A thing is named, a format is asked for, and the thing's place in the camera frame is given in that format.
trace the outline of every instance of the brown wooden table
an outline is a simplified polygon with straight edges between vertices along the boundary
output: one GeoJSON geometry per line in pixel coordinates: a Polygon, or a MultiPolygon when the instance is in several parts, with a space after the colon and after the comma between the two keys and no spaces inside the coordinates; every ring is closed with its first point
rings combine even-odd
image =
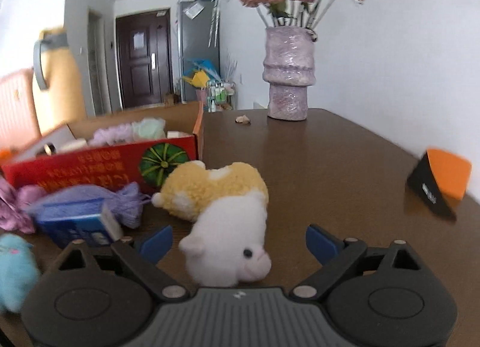
{"type": "MultiPolygon", "coordinates": [[[[458,305],[458,320],[448,347],[480,345],[480,206],[466,197],[457,220],[434,217],[405,189],[417,160],[379,136],[327,111],[312,109],[301,123],[247,111],[251,125],[235,123],[238,112],[205,116],[208,168],[235,161],[256,166],[269,191],[266,249],[273,267],[260,285],[290,290],[319,267],[304,243],[306,227],[316,223],[339,238],[358,237],[371,246],[408,241],[443,281],[458,305]]],[[[171,224],[172,251],[159,267],[191,289],[178,241],[189,224],[146,207],[139,236],[171,224]]],[[[45,236],[28,237],[42,267],[60,250],[45,236]]],[[[30,346],[17,316],[0,327],[17,347],[30,346]]]]}

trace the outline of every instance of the doorway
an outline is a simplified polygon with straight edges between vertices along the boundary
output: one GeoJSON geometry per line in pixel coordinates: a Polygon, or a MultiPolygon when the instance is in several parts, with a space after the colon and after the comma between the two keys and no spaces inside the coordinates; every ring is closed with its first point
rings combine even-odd
{"type": "Polygon", "coordinates": [[[119,17],[116,26],[123,107],[162,103],[173,90],[170,10],[119,17]]]}
{"type": "Polygon", "coordinates": [[[100,13],[88,11],[87,45],[88,73],[95,116],[111,112],[107,66],[105,58],[105,30],[100,13]]]}

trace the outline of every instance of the blue plush toy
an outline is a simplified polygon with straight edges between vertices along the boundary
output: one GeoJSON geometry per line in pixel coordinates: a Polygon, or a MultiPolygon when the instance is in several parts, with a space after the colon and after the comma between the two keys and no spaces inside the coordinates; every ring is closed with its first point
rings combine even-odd
{"type": "Polygon", "coordinates": [[[40,278],[31,247],[20,236],[0,236],[0,313],[20,313],[23,301],[40,278]]]}

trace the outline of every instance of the plush toy's tail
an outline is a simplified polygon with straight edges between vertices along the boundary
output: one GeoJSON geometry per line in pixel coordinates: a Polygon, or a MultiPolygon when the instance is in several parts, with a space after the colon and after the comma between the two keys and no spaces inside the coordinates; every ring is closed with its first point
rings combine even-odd
{"type": "Polygon", "coordinates": [[[165,197],[161,193],[156,193],[152,197],[152,204],[157,208],[161,208],[165,202],[165,197]]]}

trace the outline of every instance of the green pumpkin illustration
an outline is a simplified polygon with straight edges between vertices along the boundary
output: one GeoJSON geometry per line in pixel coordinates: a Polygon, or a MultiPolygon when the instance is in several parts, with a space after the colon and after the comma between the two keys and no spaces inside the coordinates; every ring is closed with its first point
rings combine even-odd
{"type": "Polygon", "coordinates": [[[159,189],[177,166],[189,160],[183,148],[160,143],[145,151],[139,169],[145,182],[159,189]]]}

